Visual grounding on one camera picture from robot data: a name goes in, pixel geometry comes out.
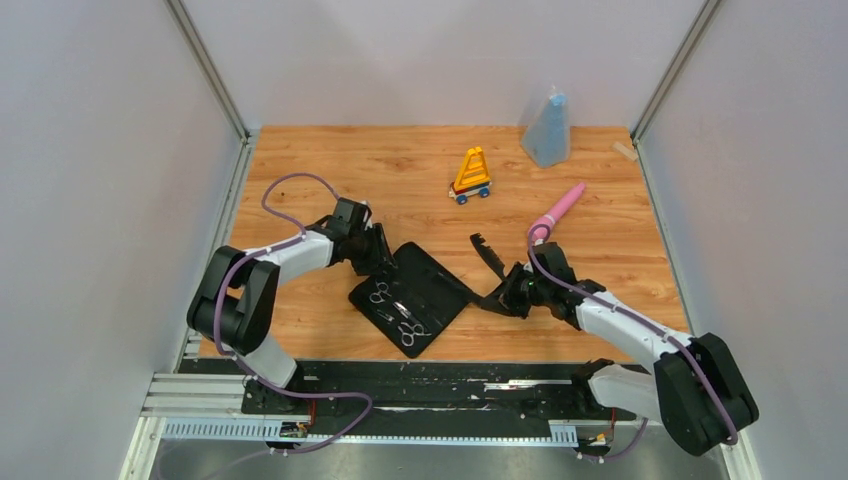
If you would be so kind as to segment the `silver thinning scissors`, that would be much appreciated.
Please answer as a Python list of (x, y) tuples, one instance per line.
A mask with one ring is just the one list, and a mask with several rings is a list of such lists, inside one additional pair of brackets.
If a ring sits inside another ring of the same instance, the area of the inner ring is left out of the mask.
[(386, 304), (388, 306), (391, 304), (394, 307), (397, 312), (396, 315), (390, 314), (387, 310), (377, 310), (377, 314), (389, 324), (398, 323), (399, 318), (404, 318), (406, 321), (415, 324), (422, 324), (422, 321), (412, 312), (410, 307), (403, 304), (400, 300), (394, 299), (390, 292), (390, 285), (384, 281), (377, 281), (375, 283), (375, 291), (368, 295), (368, 299), (374, 305)]

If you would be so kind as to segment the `black handled comb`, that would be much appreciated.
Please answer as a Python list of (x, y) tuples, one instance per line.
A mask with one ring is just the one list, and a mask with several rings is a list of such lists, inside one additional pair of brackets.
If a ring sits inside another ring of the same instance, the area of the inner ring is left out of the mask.
[(469, 236), (469, 240), (475, 252), (483, 260), (487, 267), (492, 270), (501, 281), (505, 280), (507, 278), (507, 275), (505, 274), (505, 264), (494, 249), (486, 243), (482, 234), (474, 233)]

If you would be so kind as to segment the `black zippered tool case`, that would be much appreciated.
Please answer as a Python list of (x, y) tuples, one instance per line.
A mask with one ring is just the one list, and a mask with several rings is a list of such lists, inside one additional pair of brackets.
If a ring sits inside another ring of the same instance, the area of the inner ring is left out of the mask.
[[(404, 356), (415, 359), (468, 305), (478, 303), (480, 296), (414, 242), (401, 245), (394, 252), (394, 258), (396, 270), (368, 277), (353, 288), (348, 300)], [(374, 305), (368, 299), (368, 295), (375, 291), (377, 281), (390, 285), (394, 299), (410, 307), (431, 336), (418, 337), (410, 348), (401, 345), (397, 326), (406, 320), (399, 318), (398, 323), (389, 324), (377, 314), (377, 310), (387, 310), (396, 315), (394, 307), (391, 304)]]

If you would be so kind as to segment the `silver hair scissors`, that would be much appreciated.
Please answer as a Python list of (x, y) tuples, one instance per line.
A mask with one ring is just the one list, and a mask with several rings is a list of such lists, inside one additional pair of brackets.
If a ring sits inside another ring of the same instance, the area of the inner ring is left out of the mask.
[(397, 326), (400, 342), (403, 347), (413, 347), (418, 337), (429, 337), (431, 332), (420, 323), (401, 322)]

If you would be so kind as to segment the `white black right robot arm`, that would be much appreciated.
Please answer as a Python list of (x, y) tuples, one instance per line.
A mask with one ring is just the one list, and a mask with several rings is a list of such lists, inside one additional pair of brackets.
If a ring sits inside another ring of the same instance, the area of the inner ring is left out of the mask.
[(603, 285), (579, 280), (554, 242), (533, 246), (525, 263), (507, 268), (484, 238), (470, 238), (500, 284), (478, 306), (507, 317), (525, 318), (545, 307), (557, 320), (600, 337), (640, 365), (635, 371), (601, 358), (571, 377), (571, 403), (584, 417), (623, 409), (660, 422), (685, 452), (701, 456), (719, 444), (732, 445), (760, 418), (759, 407), (726, 342), (674, 330), (622, 303)]

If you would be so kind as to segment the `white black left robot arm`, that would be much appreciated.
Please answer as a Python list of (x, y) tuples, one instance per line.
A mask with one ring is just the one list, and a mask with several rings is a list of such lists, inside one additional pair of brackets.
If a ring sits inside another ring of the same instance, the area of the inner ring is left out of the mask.
[(332, 214), (289, 239), (212, 255), (189, 304), (190, 329), (218, 342), (249, 375), (269, 385), (268, 400), (283, 413), (298, 411), (306, 386), (294, 378), (297, 362), (270, 333), (277, 289), (302, 275), (348, 261), (358, 276), (396, 267), (383, 226), (365, 202), (337, 201)]

